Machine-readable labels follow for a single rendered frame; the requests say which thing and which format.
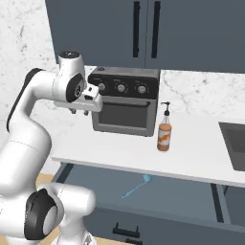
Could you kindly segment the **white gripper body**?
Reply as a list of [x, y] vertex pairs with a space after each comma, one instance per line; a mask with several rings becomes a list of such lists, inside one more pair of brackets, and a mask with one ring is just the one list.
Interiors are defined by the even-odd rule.
[[74, 110], [100, 112], [102, 110], [102, 99], [101, 99], [101, 95], [97, 95], [94, 100], [85, 100], [82, 97], [79, 97], [74, 102], [55, 101], [54, 105], [57, 107], [74, 109]]

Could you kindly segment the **light blue ladle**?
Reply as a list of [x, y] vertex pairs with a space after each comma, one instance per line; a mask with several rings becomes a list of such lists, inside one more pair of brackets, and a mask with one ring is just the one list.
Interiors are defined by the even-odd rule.
[[134, 192], [136, 189], [140, 188], [144, 184], [148, 184], [151, 180], [152, 180], [152, 176], [150, 174], [144, 174], [143, 175], [143, 182], [140, 185], [138, 185], [137, 187], [135, 187], [134, 189], [131, 189], [128, 192], [126, 192], [125, 194], [123, 194], [122, 198], [127, 197], [128, 195], [130, 195], [132, 192]]

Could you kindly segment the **open grey drawer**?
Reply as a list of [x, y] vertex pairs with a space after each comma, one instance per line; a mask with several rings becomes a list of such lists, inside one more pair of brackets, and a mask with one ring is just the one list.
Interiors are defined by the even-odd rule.
[[[97, 198], [92, 214], [84, 218], [94, 236], [143, 245], [245, 245], [245, 213], [237, 220], [229, 213], [234, 197], [216, 184], [155, 176], [143, 182], [141, 173], [63, 163], [54, 180], [91, 189]], [[135, 231], [134, 238], [113, 234]]]

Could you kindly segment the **grey toaster oven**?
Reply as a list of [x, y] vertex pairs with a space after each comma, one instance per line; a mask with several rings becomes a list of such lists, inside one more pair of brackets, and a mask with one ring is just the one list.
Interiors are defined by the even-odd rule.
[[160, 71], [98, 67], [88, 82], [100, 89], [102, 110], [92, 113], [95, 131], [151, 137], [154, 134]]

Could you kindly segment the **orange soap dispenser bottle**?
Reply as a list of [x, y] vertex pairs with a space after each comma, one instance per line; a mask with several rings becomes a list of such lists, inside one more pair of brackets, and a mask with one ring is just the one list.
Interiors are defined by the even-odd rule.
[[162, 122], [159, 124], [158, 128], [158, 141], [157, 141], [157, 148], [160, 151], [168, 151], [169, 150], [169, 144], [170, 144], [170, 135], [171, 135], [171, 129], [172, 126], [169, 121], [169, 101], [165, 101], [164, 105], [167, 107], [164, 112], [164, 117]]

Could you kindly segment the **grey sink basin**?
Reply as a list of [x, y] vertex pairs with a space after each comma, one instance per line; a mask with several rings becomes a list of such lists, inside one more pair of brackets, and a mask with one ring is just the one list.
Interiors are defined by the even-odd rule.
[[233, 169], [245, 171], [245, 124], [219, 122]]

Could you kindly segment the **grey wall cupboard door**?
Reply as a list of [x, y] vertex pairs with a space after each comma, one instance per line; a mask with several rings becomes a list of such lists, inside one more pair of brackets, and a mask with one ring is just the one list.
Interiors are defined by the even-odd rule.
[[[155, 1], [161, 10], [151, 58]], [[245, 74], [245, 0], [148, 0], [145, 66]]]
[[[133, 4], [140, 1], [139, 55], [133, 57]], [[55, 53], [86, 65], [143, 68], [147, 0], [45, 0]]]

